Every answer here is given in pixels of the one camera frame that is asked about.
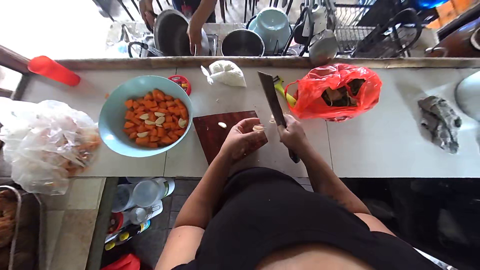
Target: cloth rag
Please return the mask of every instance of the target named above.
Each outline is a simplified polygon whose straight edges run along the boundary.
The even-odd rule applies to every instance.
[[[443,98],[430,96],[418,101],[422,120],[420,124],[432,135],[432,142],[441,149],[456,154],[457,134],[462,120]]]

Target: wooden cutting board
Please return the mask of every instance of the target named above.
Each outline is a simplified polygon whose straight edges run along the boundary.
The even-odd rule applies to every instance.
[[[241,120],[252,117],[257,117],[257,113],[254,110],[212,114],[193,118],[193,125],[202,144],[208,165],[212,163],[213,159],[220,152],[220,148],[223,142],[225,142],[230,129]],[[220,127],[218,125],[219,122],[225,123],[227,128]],[[265,136],[262,140],[250,144],[243,156],[248,156],[267,142],[268,140]]]

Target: white plastic bag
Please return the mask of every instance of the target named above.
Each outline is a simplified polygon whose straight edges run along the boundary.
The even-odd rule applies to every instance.
[[[86,167],[100,144],[97,124],[55,100],[38,104],[0,98],[3,158],[28,192],[65,194],[68,177]]]
[[[212,75],[209,75],[206,68],[201,66],[202,72],[207,76],[209,84],[218,81],[229,86],[247,86],[243,72],[232,61],[218,60],[213,62],[208,68]]]

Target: knife blade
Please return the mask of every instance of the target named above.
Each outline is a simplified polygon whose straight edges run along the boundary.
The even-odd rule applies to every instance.
[[[276,96],[273,77],[260,71],[258,71],[258,77],[260,78],[260,82],[262,83],[262,87],[264,88],[265,96],[267,97],[270,110],[272,110],[273,118],[275,118],[276,125],[283,125],[284,127],[287,127],[287,122],[283,117],[282,108],[280,107],[280,103],[278,102],[278,98]],[[293,152],[291,149],[288,150],[288,155],[294,163],[298,163],[300,161],[298,155],[295,154],[295,152]]]

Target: knife handle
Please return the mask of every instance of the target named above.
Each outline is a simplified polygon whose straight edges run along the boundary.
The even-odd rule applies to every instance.
[[[300,162],[300,158],[298,157],[297,154],[295,154],[295,152],[293,152],[293,150],[289,149],[288,150],[288,155],[290,156],[290,158],[292,159],[292,161],[294,163],[299,163]]]

